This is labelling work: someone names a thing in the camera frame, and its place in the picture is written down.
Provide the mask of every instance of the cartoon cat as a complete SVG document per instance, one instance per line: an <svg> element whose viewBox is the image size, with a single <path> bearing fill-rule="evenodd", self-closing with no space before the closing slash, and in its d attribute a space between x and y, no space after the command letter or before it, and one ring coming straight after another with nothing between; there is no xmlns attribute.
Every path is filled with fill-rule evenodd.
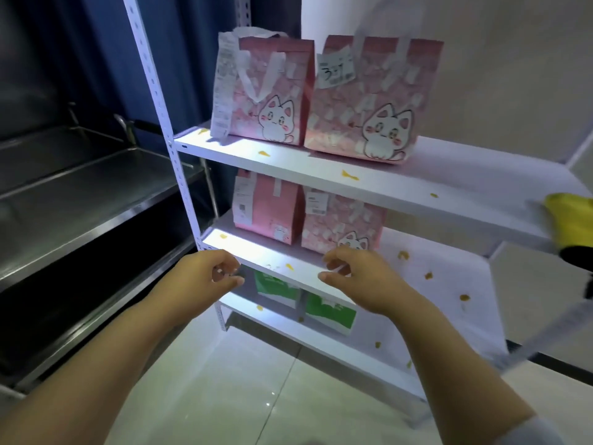
<svg viewBox="0 0 593 445"><path fill-rule="evenodd" d="M295 128L294 104L292 100L280 104L280 98L273 96L258 115L260 125L263 127L264 139L275 142L292 142L290 135Z"/></svg>
<svg viewBox="0 0 593 445"><path fill-rule="evenodd" d="M414 114L411 110L395 113L391 103L380 107L362 126L362 136L367 140L365 155L383 161L400 161L410 139Z"/></svg>
<svg viewBox="0 0 593 445"><path fill-rule="evenodd" d="M356 231L352 231L338 240L337 246L340 245L348 245L350 248L354 248L355 250L368 250L369 240L366 237L357 239Z"/></svg>

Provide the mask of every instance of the pink gift bag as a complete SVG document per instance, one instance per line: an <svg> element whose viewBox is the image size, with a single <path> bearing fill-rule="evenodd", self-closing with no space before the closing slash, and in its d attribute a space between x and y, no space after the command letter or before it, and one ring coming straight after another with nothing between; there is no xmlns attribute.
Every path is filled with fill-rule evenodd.
<svg viewBox="0 0 593 445"><path fill-rule="evenodd" d="M315 80L314 42L271 37L274 31L260 28L233 34L238 77L228 133L302 145Z"/></svg>
<svg viewBox="0 0 593 445"><path fill-rule="evenodd" d="M327 196L323 200L324 206L310 209L310 199L316 195L319 197L318 194ZM301 246L323 254L340 245L374 250L381 239L386 216L385 208L313 189L307 192Z"/></svg>
<svg viewBox="0 0 593 445"><path fill-rule="evenodd" d="M352 40L329 36L324 54ZM404 162L418 137L443 44L411 40L402 65L394 61L399 40L366 37L356 79L315 88L307 148L389 164Z"/></svg>
<svg viewBox="0 0 593 445"><path fill-rule="evenodd" d="M237 228L292 244L301 234L304 216L302 186L239 169L233 195Z"/></svg>

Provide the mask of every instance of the green bag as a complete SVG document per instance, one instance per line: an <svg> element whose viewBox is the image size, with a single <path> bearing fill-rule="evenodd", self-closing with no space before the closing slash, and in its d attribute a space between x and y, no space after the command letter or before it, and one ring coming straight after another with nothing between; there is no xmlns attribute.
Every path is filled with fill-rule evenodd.
<svg viewBox="0 0 593 445"><path fill-rule="evenodd" d="M258 294L269 299L274 299L275 301L292 308L297 307L301 298L301 290L298 287L263 272L259 272L258 270L254 270L253 273L256 276Z"/></svg>
<svg viewBox="0 0 593 445"><path fill-rule="evenodd" d="M307 294L305 313L346 335L352 331L356 319L355 309L323 299L319 295L312 293Z"/></svg>

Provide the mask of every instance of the white tiled floor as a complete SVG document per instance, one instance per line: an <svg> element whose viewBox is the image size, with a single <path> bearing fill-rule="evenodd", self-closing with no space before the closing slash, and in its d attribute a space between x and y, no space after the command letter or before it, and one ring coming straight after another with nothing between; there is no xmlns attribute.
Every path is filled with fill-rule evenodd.
<svg viewBox="0 0 593 445"><path fill-rule="evenodd" d="M192 321L133 389L107 443L440 443L433 422L404 422L392 407L407 406L397 390L248 321L240 326L249 333L222 332L211 311ZM592 387L530 363L506 379L572 443L591 443Z"/></svg>

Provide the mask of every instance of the bag handle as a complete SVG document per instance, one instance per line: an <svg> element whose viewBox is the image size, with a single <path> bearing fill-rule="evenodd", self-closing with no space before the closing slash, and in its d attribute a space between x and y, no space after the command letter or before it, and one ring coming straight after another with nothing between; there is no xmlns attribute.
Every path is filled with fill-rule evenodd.
<svg viewBox="0 0 593 445"><path fill-rule="evenodd" d="M383 11L396 14L393 19L397 26L398 37L396 51L393 56L393 70L403 67L407 60L411 38L419 36L424 17L424 0L379 0L373 8L365 14L360 21L352 40L352 58L356 67L360 66L360 56L365 43L365 38L375 22L376 17Z"/></svg>
<svg viewBox="0 0 593 445"><path fill-rule="evenodd" d="M263 37L269 38L279 34L282 37L288 37L285 32L279 31L268 31L267 29L257 27L237 27L233 29L233 36L237 39L241 37ZM263 77L262 87L260 88L259 94L256 94L256 89L253 86L253 82L247 75L247 69L251 64L251 53L247 50L237 49L235 51L235 61L237 63L237 74L241 79L245 93L251 98L254 103L259 103L265 97L271 94L274 84L278 81L280 74L284 71L286 63L286 53L280 53L273 51L270 56L270 62L266 67L266 74Z"/></svg>

